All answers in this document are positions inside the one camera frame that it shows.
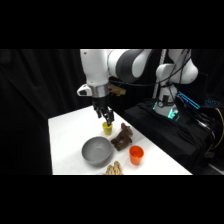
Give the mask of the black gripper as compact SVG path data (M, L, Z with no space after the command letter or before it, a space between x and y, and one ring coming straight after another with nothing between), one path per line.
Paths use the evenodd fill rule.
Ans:
M110 126L114 121L114 113L108 109L109 97L93 98L92 99L94 110L97 112L98 118L102 117L102 114L106 114L107 126Z

